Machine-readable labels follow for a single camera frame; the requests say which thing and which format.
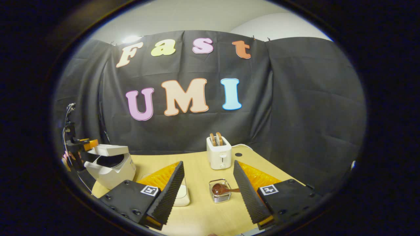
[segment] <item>black backdrop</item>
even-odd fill
[[[321,24],[349,52],[362,75],[370,115],[354,175],[329,203],[332,207],[292,235],[417,235],[418,2],[281,4]],[[79,202],[76,197],[82,195],[53,170],[46,118],[53,88],[45,80],[66,45],[120,5],[104,0],[27,1],[2,8],[5,29],[10,30],[2,38],[7,59],[2,91],[8,102],[2,124],[9,138],[4,145],[9,158],[3,159],[8,167],[2,172],[7,174],[2,178],[7,193],[3,234],[121,234]]]
[[[196,38],[211,38],[214,50],[193,53]],[[151,56],[155,43],[164,39],[174,39],[176,51]],[[238,40],[250,46],[250,59],[236,54],[232,42]],[[231,145],[251,146],[321,194],[333,190],[356,159],[365,132],[365,98],[353,66],[332,41],[295,37],[263,42],[216,31],[174,31],[139,42],[143,47],[120,68],[122,48],[137,42],[114,46],[91,40],[72,57],[55,98],[56,140],[65,109],[75,102],[71,118],[80,139],[128,146],[134,155],[177,154],[205,151],[205,138],[219,131]],[[194,78],[207,80],[209,110],[164,115],[161,84],[176,80],[186,91]],[[224,78],[240,81],[238,110],[222,108]],[[153,116],[138,121],[130,115],[125,93],[139,91],[143,112],[140,91],[147,87],[155,90]]]

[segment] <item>wooden spoon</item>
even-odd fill
[[[214,195],[222,195],[227,192],[240,192],[239,189],[228,189],[223,184],[215,184],[211,191]]]

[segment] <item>yellow letter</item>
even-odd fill
[[[155,44],[152,50],[152,56],[157,57],[160,55],[171,55],[175,52],[175,40],[165,39]]]
[[[166,90],[166,111],[165,115],[176,115],[179,110],[175,108],[175,102],[185,113],[188,110],[189,103],[192,100],[191,112],[205,112],[209,109],[206,105],[204,95],[204,86],[207,80],[203,78],[193,79],[188,86],[186,92],[176,80],[168,80],[162,83],[162,87]]]
[[[133,58],[137,52],[137,48],[141,48],[142,46],[143,46],[143,42],[139,42],[134,45],[123,48],[123,54],[121,55],[120,62],[118,62],[116,67],[118,68],[118,67],[128,65],[130,63],[129,57]]]

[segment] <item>small metal basket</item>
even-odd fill
[[[210,181],[209,182],[209,190],[210,190],[210,195],[211,195],[211,197],[212,197],[212,199],[213,199],[213,201],[215,203],[220,203],[220,202],[226,202],[226,201],[228,201],[231,198],[232,192],[227,192],[227,193],[222,194],[222,195],[214,195],[211,190],[212,190],[212,188],[213,188],[213,186],[215,184],[223,184],[226,187],[228,187],[228,189],[231,189],[231,186],[229,185],[229,183],[227,182],[227,180],[221,178],[221,179],[216,179],[216,180]]]

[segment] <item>table surface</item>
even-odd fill
[[[241,153],[242,156],[237,157],[235,153]],[[184,207],[173,207],[167,224],[161,231],[155,230],[169,236],[206,236],[211,233],[219,236],[233,236],[257,228],[257,224],[251,221],[240,193],[232,193],[229,201],[221,203],[214,203],[210,195],[209,181],[211,180],[224,178],[231,188],[238,188],[233,175],[235,160],[257,168],[281,181],[293,178],[244,146],[232,148],[232,165],[224,170],[210,168],[207,152],[132,155],[131,157],[137,167],[133,181],[138,181],[144,174],[153,173],[175,162],[181,160],[184,162],[190,204]],[[108,191],[109,189],[96,182],[92,194],[99,198]]]

